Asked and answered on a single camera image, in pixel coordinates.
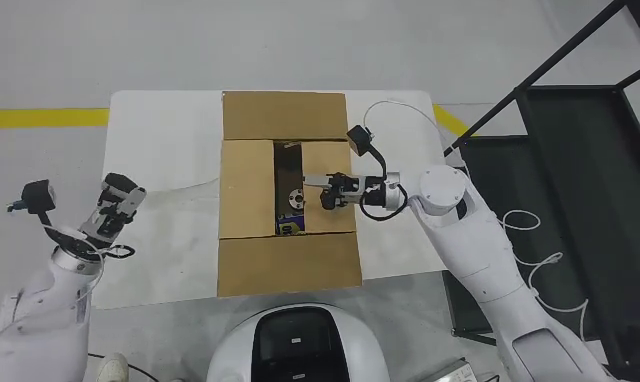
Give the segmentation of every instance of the box opening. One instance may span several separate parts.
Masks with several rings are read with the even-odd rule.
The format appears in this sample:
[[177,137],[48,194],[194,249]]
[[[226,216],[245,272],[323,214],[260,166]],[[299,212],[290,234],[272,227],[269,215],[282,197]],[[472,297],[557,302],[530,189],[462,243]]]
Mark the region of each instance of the box opening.
[[304,234],[302,146],[300,142],[274,141],[276,235]]

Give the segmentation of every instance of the box flap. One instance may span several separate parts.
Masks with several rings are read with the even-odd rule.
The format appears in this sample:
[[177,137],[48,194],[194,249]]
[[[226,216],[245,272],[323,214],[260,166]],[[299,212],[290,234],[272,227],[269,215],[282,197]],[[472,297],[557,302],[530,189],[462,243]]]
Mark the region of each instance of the box flap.
[[360,285],[355,232],[220,240],[219,297]]
[[[335,172],[351,174],[350,148],[347,142],[303,142],[303,175]],[[306,233],[352,232],[356,230],[355,206],[327,211],[320,203],[322,188],[304,186],[304,222]]]
[[275,234],[273,142],[222,142],[219,237]]
[[224,139],[346,139],[342,93],[224,92]]

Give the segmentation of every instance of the white cable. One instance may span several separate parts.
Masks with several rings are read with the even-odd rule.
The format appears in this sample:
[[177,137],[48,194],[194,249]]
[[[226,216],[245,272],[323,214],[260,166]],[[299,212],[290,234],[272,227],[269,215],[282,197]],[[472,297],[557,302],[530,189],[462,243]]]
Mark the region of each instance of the white cable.
[[[530,227],[520,227],[520,226],[507,224],[507,217],[509,215],[511,215],[511,214],[516,214],[516,213],[527,214],[527,215],[530,215],[530,216],[534,217],[536,219],[536,224],[534,226],[530,226]],[[542,223],[540,221],[540,217],[538,217],[537,215],[535,215],[532,212],[525,211],[525,210],[507,211],[502,216],[502,221],[498,220],[498,222],[500,222],[500,224],[502,224],[502,228],[504,229],[505,233],[507,231],[507,228],[515,229],[515,230],[518,230],[518,231],[532,231],[532,230],[538,228],[540,226],[540,224]],[[573,312],[576,312],[576,311],[581,311],[581,313],[580,313],[580,339],[582,339],[583,342],[586,342],[586,340],[584,338],[584,317],[585,317],[585,314],[587,312],[587,305],[589,304],[589,299],[585,299],[585,301],[582,304],[580,304],[579,306],[577,306],[577,307],[573,307],[573,308],[556,308],[556,307],[550,306],[547,303],[545,303],[545,301],[542,300],[542,298],[540,297],[540,294],[539,294],[538,290],[533,287],[533,275],[536,273],[536,271],[538,271],[544,265],[557,263],[563,257],[563,253],[562,252],[553,253],[552,255],[550,255],[549,257],[547,257],[544,260],[540,261],[539,263],[527,263],[525,261],[522,261],[522,260],[520,260],[518,258],[518,256],[516,256],[515,252],[513,253],[513,257],[515,258],[515,260],[518,263],[520,263],[522,265],[529,266],[529,267],[533,267],[533,269],[529,273],[529,277],[527,278],[527,285],[529,286],[529,289],[531,289],[531,291],[534,293],[534,295],[535,295],[536,299],[538,300],[538,302],[543,307],[545,307],[545,308],[547,308],[547,309],[549,309],[551,311],[557,311],[559,313],[573,313]]]
[[[59,229],[53,227],[53,226],[49,226],[49,225],[42,225],[45,229],[51,229],[53,231],[56,231],[58,233],[61,234],[65,234],[64,232],[60,231]],[[98,249],[95,245],[93,245],[91,242],[89,242],[86,239],[82,239],[83,242],[85,242],[86,244],[89,245],[89,247],[91,247],[91,249],[93,250],[94,253],[96,253],[98,255],[98,258],[100,259],[100,271],[98,273],[98,276],[96,277],[96,279],[94,279],[91,284],[91,286],[89,287],[89,289],[87,289],[86,292],[84,292],[84,294],[80,295],[75,301],[74,303],[78,303],[80,302],[82,299],[84,299],[85,297],[87,297],[89,294],[91,294],[91,292],[93,292],[93,290],[96,288],[96,286],[98,286],[98,283],[100,283],[100,280],[102,279],[102,275],[104,275],[104,253],[108,252],[110,249]],[[54,308],[52,310],[46,311],[44,313],[40,313],[40,314],[35,314],[35,315],[31,315],[31,314],[26,314],[20,318],[18,318],[17,320],[13,320],[9,325],[5,326],[4,328],[2,328],[2,330],[0,330],[0,336],[2,336],[2,334],[7,331],[9,328],[11,328],[13,325],[19,324],[21,322],[23,322],[24,320],[33,317],[33,318],[39,318],[39,317],[43,317],[45,315],[51,314],[53,312],[62,310],[64,307],[60,307],[60,308]]]
[[[442,131],[438,127],[438,124],[436,124],[436,122],[434,120],[432,120],[427,114],[425,114],[419,108],[414,107],[411,104],[403,103],[401,101],[380,100],[380,101],[377,101],[377,102],[373,103],[372,105],[370,105],[369,108],[367,108],[367,111],[364,112],[364,116],[362,117],[362,126],[365,129],[367,129],[367,130],[369,130],[371,132],[371,130],[367,127],[367,116],[369,115],[369,111],[371,111],[371,109],[373,109],[374,107],[379,106],[380,104],[384,104],[384,103],[395,104],[395,105],[398,105],[398,106],[408,107],[408,108],[410,108],[412,110],[415,110],[415,111],[419,112],[420,114],[422,114],[422,116],[424,118],[426,118],[427,121],[429,121],[431,123],[431,125],[433,125],[436,128],[436,131],[438,131],[438,134],[442,138],[442,142],[444,143],[444,142],[447,141],[447,138],[444,136],[444,134],[442,133]],[[462,159],[462,155],[460,154],[460,151],[459,150],[456,151],[451,144],[447,145],[447,147],[451,148],[451,151],[456,153],[456,155],[458,156],[458,158],[462,162],[462,166],[464,167],[465,171],[467,172],[467,176],[469,178],[471,178],[471,174],[469,173],[469,168],[467,168],[467,163]]]

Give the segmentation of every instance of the sneaker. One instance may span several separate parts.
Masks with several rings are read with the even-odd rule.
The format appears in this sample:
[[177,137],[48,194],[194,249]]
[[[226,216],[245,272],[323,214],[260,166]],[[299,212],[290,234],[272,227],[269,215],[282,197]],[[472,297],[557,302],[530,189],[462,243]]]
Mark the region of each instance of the sneaker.
[[96,382],[129,382],[129,363],[120,353],[112,353],[98,366]]

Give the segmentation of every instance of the white table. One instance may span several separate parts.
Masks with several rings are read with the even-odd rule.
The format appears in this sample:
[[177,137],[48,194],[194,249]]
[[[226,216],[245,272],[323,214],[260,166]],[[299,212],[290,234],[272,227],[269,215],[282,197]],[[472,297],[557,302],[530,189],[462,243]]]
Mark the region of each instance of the white table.
[[[434,121],[420,91],[345,91],[349,127],[379,100],[414,105]],[[122,173],[149,192],[120,238],[136,249],[109,261],[93,295],[98,308],[216,296],[221,91],[123,91],[113,95],[103,174]],[[417,173],[444,157],[437,130],[419,113],[382,104],[367,118],[389,171]],[[380,173],[371,156],[352,153],[352,171]],[[363,278],[445,269],[409,210],[383,222],[356,211]]]

